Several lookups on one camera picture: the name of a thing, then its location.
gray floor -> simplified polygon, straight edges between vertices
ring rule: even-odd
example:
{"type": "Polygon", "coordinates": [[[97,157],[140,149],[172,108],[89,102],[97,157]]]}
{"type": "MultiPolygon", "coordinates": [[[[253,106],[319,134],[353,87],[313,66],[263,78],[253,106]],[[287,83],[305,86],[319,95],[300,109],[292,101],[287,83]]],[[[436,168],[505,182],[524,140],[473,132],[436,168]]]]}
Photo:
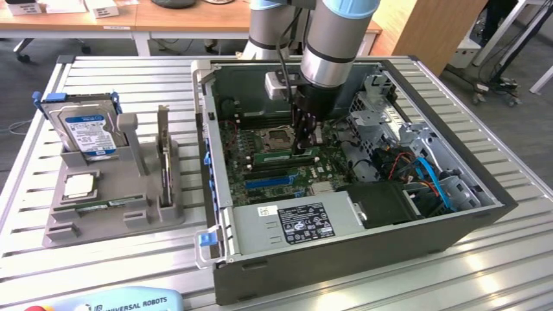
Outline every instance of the gray floor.
{"type": "MultiPolygon", "coordinates": [[[[35,113],[31,94],[43,91],[60,54],[80,54],[80,46],[75,40],[37,40],[25,50],[32,63],[21,64],[11,52],[17,40],[0,41],[0,94],[3,113],[0,113],[0,129],[9,124],[28,120],[35,113]]],[[[96,56],[136,55],[135,44],[131,40],[88,40],[92,53],[96,56]]],[[[167,44],[179,51],[187,50],[189,40],[167,44]]],[[[244,42],[227,41],[221,44],[221,53],[233,54],[244,47],[244,42]]],[[[151,42],[152,54],[171,55],[171,51],[159,51],[159,46],[151,42]]],[[[203,41],[195,40],[184,55],[205,55],[203,41]]],[[[508,69],[505,76],[516,78],[521,85],[524,106],[509,108],[500,95],[488,96],[488,102],[480,106],[471,105],[472,87],[452,74],[444,73],[443,81],[453,92],[468,103],[476,115],[495,131],[528,166],[553,186],[553,166],[549,154],[553,152],[553,82],[542,90],[542,96],[528,92],[542,73],[553,65],[553,46],[534,38],[519,59],[508,69]]],[[[479,68],[471,67],[468,72],[477,75],[479,68]]],[[[23,136],[11,135],[0,130],[0,189],[8,178],[13,160],[23,143],[23,136]]]]}

slotted metal surface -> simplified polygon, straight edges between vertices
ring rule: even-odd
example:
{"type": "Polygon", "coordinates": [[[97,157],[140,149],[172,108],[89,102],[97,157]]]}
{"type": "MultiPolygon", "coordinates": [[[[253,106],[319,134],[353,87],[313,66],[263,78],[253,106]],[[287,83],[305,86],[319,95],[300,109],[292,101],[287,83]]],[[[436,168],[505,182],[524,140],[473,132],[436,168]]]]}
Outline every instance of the slotted metal surface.
{"type": "MultiPolygon", "coordinates": [[[[47,92],[116,90],[139,113],[139,138],[153,139],[155,111],[171,108],[179,142],[187,222],[177,229],[61,249],[40,246],[53,195],[60,141],[36,115],[0,197],[0,308],[21,310],[125,285],[172,288],[187,310],[529,310],[553,304],[552,191],[496,139],[427,68],[391,58],[452,130],[497,177],[519,208],[445,252],[232,306],[215,304],[209,270],[193,263],[193,233],[205,227],[193,122],[191,60],[184,57],[77,57],[57,64],[47,92]]],[[[412,119],[416,109],[399,94],[412,119]]]]}

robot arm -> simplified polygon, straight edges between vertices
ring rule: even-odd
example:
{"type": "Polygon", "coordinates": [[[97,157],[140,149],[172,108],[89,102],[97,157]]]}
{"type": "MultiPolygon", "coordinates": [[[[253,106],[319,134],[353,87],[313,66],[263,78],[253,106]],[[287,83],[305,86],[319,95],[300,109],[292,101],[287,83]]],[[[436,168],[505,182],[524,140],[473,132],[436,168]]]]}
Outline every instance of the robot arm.
{"type": "MultiPolygon", "coordinates": [[[[304,42],[307,47],[301,60],[301,72],[295,80],[292,120],[296,131],[293,144],[296,153],[301,153],[304,148],[317,144],[320,124],[333,111],[340,89],[348,79],[379,4],[380,0],[316,0],[315,2],[315,10],[311,13],[313,19],[307,42],[304,42]]],[[[256,53],[256,59],[275,60],[277,58],[276,42],[292,22],[295,9],[292,6],[275,3],[275,0],[252,1],[251,8],[248,46],[260,50],[256,53]]],[[[289,36],[281,41],[281,49],[285,49],[289,36]]],[[[281,83],[283,79],[275,77],[276,74],[269,73],[265,81],[272,98],[275,90],[287,89],[281,83]]]]}

gray parts holder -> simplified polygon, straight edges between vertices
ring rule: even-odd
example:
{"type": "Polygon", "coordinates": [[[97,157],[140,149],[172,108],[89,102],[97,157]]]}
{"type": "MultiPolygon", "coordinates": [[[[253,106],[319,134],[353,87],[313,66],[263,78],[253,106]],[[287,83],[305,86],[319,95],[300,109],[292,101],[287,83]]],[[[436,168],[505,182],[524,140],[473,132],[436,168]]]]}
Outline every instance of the gray parts holder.
{"type": "MultiPolygon", "coordinates": [[[[167,111],[160,108],[160,130],[167,130],[167,111]]],[[[136,127],[133,113],[117,116],[117,128],[129,145],[117,148],[115,159],[87,161],[80,152],[61,152],[44,247],[136,235],[184,222],[177,144],[169,139],[167,146],[161,133],[156,142],[140,144],[136,127]],[[161,203],[164,193],[171,195],[171,205],[161,203]]]]}

hard drive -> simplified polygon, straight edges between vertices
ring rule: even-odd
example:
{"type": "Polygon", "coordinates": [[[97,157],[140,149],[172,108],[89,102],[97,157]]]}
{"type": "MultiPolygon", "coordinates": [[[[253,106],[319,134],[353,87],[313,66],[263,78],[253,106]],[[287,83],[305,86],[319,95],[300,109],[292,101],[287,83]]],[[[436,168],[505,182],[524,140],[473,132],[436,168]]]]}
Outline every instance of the hard drive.
{"type": "Polygon", "coordinates": [[[67,152],[81,152],[87,160],[97,161],[115,156],[117,148],[128,145],[117,130],[121,108],[116,93],[53,93],[36,106],[51,121],[67,152]]]}

